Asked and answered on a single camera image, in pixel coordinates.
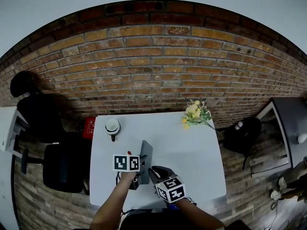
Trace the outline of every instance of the human hand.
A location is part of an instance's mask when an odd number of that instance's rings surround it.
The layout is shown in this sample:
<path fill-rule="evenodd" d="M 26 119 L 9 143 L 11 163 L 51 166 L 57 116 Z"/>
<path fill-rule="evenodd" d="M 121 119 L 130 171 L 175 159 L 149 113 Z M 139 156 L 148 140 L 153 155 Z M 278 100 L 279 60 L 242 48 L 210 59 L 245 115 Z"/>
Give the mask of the human hand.
<path fill-rule="evenodd" d="M 120 180 L 131 182 L 135 178 L 136 174 L 136 172 L 122 172 L 120 174 Z"/>

